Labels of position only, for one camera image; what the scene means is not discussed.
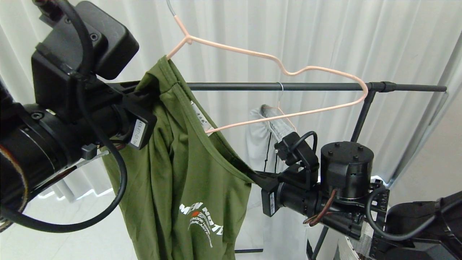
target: robotic arm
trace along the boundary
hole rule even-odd
[[[32,55],[36,104],[15,103],[1,86],[0,220],[46,232],[72,232],[104,219],[118,205],[127,184],[122,157],[113,143],[143,148],[156,118],[154,90],[137,82],[107,84],[138,51],[138,43],[117,20],[86,1],[33,0],[53,27]],[[313,136],[311,148],[305,139]],[[93,219],[56,225],[25,216],[21,204],[61,180],[81,158],[91,160],[106,146],[118,159],[121,188],[113,203]],[[374,259],[462,260],[462,192],[434,202],[399,204],[387,212],[389,190],[371,183],[374,154],[356,142],[334,142],[316,156],[317,135],[291,133],[275,145],[289,167],[279,174],[257,172],[263,212],[281,207],[322,223],[352,239],[363,222],[374,228],[369,256]],[[320,170],[321,182],[317,183]],[[373,219],[371,211],[377,213]]]

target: clothes hanger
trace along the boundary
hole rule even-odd
[[[262,105],[261,108],[274,108],[274,109],[279,110],[279,112],[281,112],[282,115],[286,115],[286,114],[282,111],[282,109],[281,109],[281,98],[282,98],[282,95],[284,95],[284,85],[282,85],[281,82],[277,82],[277,83],[278,83],[279,85],[281,85],[281,89],[282,89],[281,94],[280,94],[279,97],[278,97],[278,106],[277,106],[277,107],[272,107],[272,106],[268,106],[268,105]],[[297,132],[297,128],[296,128],[295,125],[292,123],[292,121],[291,121],[289,118],[286,118],[286,119],[287,119],[287,121],[289,121],[291,127],[294,128],[295,132]]]
[[[278,66],[281,69],[282,73],[284,73],[287,76],[295,76],[295,75],[298,75],[298,74],[300,74],[302,72],[305,72],[305,71],[308,71],[308,70],[321,70],[321,71],[333,73],[333,74],[336,74],[336,75],[339,75],[339,76],[346,77],[346,78],[357,81],[359,83],[359,85],[361,86],[362,90],[363,90],[363,95],[358,100],[350,102],[350,103],[345,103],[345,104],[341,104],[341,105],[334,105],[334,106],[330,106],[330,107],[319,108],[319,109],[303,111],[303,112],[298,112],[298,113],[292,113],[292,114],[287,114],[287,115],[275,116],[275,117],[270,117],[270,118],[261,118],[261,119],[256,119],[256,120],[250,120],[250,121],[230,124],[230,125],[226,125],[226,126],[222,126],[222,127],[218,127],[218,128],[215,128],[215,129],[208,130],[208,131],[206,131],[207,134],[217,132],[217,131],[221,131],[221,130],[224,130],[224,129],[228,129],[228,128],[231,128],[231,127],[246,125],[246,124],[254,124],[254,123],[258,123],[258,122],[266,122],[266,121],[280,119],[280,118],[290,118],[290,117],[308,115],[308,114],[313,114],[313,113],[318,113],[318,112],[323,112],[323,111],[339,109],[339,108],[343,108],[343,107],[347,107],[347,106],[352,106],[352,105],[356,105],[356,104],[362,102],[367,96],[367,93],[368,93],[369,90],[367,88],[366,83],[364,83],[364,81],[362,81],[360,78],[358,78],[355,75],[351,75],[351,74],[341,72],[341,71],[338,71],[338,70],[335,70],[335,69],[318,67],[318,66],[307,66],[305,68],[302,68],[299,71],[289,72],[289,71],[286,70],[286,68],[282,64],[281,60],[278,59],[277,57],[273,56],[273,55],[266,54],[266,53],[261,53],[261,52],[256,52],[256,51],[251,51],[251,50],[245,50],[245,49],[241,49],[241,48],[236,48],[236,47],[232,47],[232,46],[228,46],[228,45],[224,45],[224,44],[220,44],[220,43],[207,41],[207,40],[204,40],[204,39],[201,39],[201,38],[198,38],[198,37],[194,37],[194,36],[192,36],[192,35],[190,35],[188,33],[188,31],[184,27],[183,23],[181,22],[180,18],[175,14],[175,11],[173,10],[173,8],[172,8],[172,6],[170,4],[170,0],[167,0],[167,5],[168,5],[168,7],[170,9],[170,13],[173,15],[173,18],[175,19],[176,23],[178,24],[178,26],[180,27],[181,31],[184,34],[183,40],[181,40],[180,43],[167,55],[167,60],[171,59],[181,49],[181,47],[183,47],[185,45],[185,43],[188,43],[189,45],[191,45],[193,42],[197,42],[197,43],[201,43],[201,44],[208,45],[208,46],[215,47],[215,48],[219,48],[219,49],[229,50],[229,51],[233,51],[233,52],[237,52],[237,53],[242,53],[242,54],[247,54],[247,55],[250,55],[250,56],[256,56],[256,57],[272,60],[272,61],[274,61],[275,63],[278,64]]]

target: printed logo on shirt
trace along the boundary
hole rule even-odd
[[[181,204],[180,212],[184,215],[191,214],[191,218],[189,219],[188,230],[192,224],[200,226],[207,235],[210,247],[213,248],[212,239],[210,238],[210,235],[223,235],[223,226],[217,225],[215,222],[213,222],[212,215],[210,214],[208,209],[202,206],[202,202],[194,203],[190,207],[186,207],[185,205]]]

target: hanger hook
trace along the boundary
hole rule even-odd
[[[168,5],[168,7],[169,7],[170,13],[171,13],[173,16],[175,16],[176,14],[175,14],[175,11],[173,10],[173,7],[172,7],[172,5],[171,5],[171,3],[170,3],[170,0],[167,0],[167,5]]]
[[[281,94],[279,95],[279,98],[278,98],[278,107],[279,107],[279,104],[281,103],[282,95],[284,95],[284,85],[282,85],[281,82],[277,82],[277,83],[279,83],[279,85],[281,85],[281,88],[282,88]]]

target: clothing rack pole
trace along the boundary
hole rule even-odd
[[[361,91],[358,83],[282,83],[284,91]],[[395,84],[392,82],[366,83],[369,91],[445,92],[445,86]],[[188,83],[193,91],[280,91],[279,83]]]
[[[422,86],[422,85],[389,85],[390,88],[384,88],[382,91],[378,91],[377,89],[381,89],[381,86],[377,86],[377,83],[382,82],[371,82],[367,83],[369,88],[369,93],[367,94],[366,98],[364,99],[363,107],[361,108],[361,112],[359,113],[358,120],[356,121],[356,126],[354,127],[353,134],[351,136],[351,142],[357,142],[359,138],[359,134],[363,128],[364,122],[366,121],[367,114],[369,113],[369,109],[374,101],[375,94],[377,92],[390,92],[390,91],[426,91],[426,92],[446,92],[447,87],[443,86]],[[326,234],[329,228],[327,226],[322,227],[321,235],[316,243],[315,252],[312,254],[312,257],[308,256],[309,260],[316,260],[317,254],[321,249],[322,243],[326,238]]]

